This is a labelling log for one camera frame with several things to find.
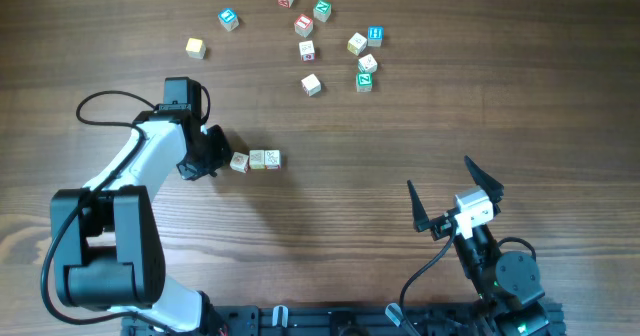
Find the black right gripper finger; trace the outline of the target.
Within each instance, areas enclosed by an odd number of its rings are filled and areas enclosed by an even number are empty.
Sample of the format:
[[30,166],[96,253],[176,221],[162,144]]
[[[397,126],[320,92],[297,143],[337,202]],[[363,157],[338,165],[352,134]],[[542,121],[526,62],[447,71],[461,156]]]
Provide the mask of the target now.
[[492,202],[500,202],[504,196],[503,184],[483,171],[469,156],[464,156],[464,162],[475,184],[487,194]]
[[420,197],[411,180],[407,181],[407,187],[411,200],[413,228],[416,232],[424,232],[430,228],[430,220]]

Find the red drawing wooden block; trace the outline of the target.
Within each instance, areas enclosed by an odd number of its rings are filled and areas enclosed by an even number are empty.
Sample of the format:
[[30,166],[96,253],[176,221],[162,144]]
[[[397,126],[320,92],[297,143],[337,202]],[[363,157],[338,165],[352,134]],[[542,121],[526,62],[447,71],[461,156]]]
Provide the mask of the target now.
[[249,170],[249,156],[240,152],[235,152],[230,161],[232,170],[246,173]]

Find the yellow edged wooden block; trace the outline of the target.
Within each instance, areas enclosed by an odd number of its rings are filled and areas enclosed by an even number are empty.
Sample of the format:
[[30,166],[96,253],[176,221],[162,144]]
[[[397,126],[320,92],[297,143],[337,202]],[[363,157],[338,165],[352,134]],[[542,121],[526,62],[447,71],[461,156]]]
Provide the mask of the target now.
[[255,170],[263,170],[266,168],[264,150],[249,151],[249,167]]

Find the white red striped block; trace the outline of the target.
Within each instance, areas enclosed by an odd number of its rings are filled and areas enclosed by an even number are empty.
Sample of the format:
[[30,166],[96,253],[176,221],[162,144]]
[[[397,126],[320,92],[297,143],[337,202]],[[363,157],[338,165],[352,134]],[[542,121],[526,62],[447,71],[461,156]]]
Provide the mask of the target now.
[[282,165],[281,152],[279,150],[265,150],[264,165],[269,170],[280,169]]

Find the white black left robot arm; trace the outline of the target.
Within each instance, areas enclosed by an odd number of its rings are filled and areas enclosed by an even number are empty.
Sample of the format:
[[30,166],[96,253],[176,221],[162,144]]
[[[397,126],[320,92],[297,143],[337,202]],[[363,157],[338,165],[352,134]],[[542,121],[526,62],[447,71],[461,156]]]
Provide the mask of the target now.
[[46,310],[53,304],[96,312],[91,325],[117,318],[165,335],[225,335],[228,326],[208,296],[166,273],[152,201],[171,170],[182,179],[214,177],[232,150],[218,125],[206,125],[211,98],[188,77],[164,82],[161,103],[126,123],[131,136],[111,163],[84,186],[61,189],[50,203],[52,241],[41,269]]

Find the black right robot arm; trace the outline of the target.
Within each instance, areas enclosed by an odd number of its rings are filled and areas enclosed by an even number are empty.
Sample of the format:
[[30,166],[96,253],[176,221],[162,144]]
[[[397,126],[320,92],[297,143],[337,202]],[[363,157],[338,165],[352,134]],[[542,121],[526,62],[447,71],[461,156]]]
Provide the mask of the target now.
[[551,317],[540,300],[541,285],[535,248],[518,237],[496,240],[488,223],[500,213],[504,186],[483,171],[470,157],[464,158],[475,186],[454,196],[454,207],[431,219],[411,181],[413,227],[428,231],[434,240],[448,239],[445,246],[404,284],[398,307],[407,332],[417,329],[408,320],[405,298],[409,287],[455,248],[466,277],[479,301],[471,306],[471,327],[484,335],[534,335],[551,330]]

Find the white red A block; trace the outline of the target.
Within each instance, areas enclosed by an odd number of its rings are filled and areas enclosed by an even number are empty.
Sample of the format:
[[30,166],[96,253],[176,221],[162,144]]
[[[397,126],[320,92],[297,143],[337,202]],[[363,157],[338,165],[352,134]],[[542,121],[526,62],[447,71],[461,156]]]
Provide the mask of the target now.
[[314,96],[322,89],[322,84],[315,74],[310,74],[303,78],[301,85],[309,97]]

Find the blue letter wooden block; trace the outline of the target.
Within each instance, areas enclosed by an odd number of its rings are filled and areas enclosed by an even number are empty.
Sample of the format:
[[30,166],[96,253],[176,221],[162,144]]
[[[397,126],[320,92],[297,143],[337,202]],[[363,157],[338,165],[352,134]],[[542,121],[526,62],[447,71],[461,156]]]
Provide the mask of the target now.
[[236,12],[231,8],[225,8],[218,13],[218,19],[221,25],[227,31],[233,31],[239,26],[239,19]]

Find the white red picture block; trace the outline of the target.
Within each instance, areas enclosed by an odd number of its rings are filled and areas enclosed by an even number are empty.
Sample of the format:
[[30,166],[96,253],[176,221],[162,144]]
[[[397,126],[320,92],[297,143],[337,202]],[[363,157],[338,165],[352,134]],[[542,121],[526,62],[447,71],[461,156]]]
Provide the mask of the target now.
[[316,58],[316,52],[312,41],[300,42],[299,52],[303,62],[314,61]]

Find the red I wooden block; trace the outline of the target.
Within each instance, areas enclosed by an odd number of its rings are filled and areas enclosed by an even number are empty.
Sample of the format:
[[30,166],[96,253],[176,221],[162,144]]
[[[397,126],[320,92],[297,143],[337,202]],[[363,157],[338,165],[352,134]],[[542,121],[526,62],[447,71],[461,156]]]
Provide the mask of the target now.
[[307,38],[313,31],[313,19],[301,14],[294,22],[294,30],[298,35]]

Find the white green sided block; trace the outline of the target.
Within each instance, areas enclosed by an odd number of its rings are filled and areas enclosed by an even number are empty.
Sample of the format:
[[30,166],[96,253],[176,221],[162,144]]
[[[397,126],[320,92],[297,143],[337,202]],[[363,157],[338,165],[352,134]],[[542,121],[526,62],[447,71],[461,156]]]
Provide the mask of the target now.
[[358,69],[361,73],[372,74],[377,71],[378,63],[372,54],[361,57],[358,60]]

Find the green N wooden block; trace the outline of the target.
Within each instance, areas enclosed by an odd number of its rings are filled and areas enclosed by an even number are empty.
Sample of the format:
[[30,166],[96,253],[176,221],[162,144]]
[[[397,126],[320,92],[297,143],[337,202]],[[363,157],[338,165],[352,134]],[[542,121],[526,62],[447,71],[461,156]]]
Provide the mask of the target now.
[[325,0],[318,0],[314,9],[313,14],[316,19],[321,22],[327,22],[331,15],[332,5],[330,2]]

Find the yellow sided wooden block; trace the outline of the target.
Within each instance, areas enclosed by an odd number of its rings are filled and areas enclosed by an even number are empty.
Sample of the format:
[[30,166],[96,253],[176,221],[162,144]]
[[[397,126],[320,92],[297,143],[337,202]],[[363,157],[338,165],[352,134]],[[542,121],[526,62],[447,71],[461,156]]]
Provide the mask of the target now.
[[359,56],[366,48],[368,39],[356,32],[347,42],[347,50],[352,54]]

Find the blue H wooden block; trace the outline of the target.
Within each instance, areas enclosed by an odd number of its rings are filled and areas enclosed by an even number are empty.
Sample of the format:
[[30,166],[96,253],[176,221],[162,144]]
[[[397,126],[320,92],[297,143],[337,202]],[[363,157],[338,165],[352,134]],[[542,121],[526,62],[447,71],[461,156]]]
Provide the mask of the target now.
[[367,33],[367,44],[369,47],[381,47],[384,39],[384,28],[382,26],[370,26]]

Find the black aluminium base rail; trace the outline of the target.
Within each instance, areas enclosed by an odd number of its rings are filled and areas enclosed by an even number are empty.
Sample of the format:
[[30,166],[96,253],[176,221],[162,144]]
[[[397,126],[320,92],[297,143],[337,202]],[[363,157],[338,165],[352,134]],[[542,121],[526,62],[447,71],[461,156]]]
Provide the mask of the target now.
[[[229,336],[407,335],[408,327],[381,307],[287,308],[217,307]],[[502,317],[496,326],[475,320],[464,303],[430,304],[407,310],[418,335],[556,335],[567,333],[562,306],[545,303],[531,316]]]

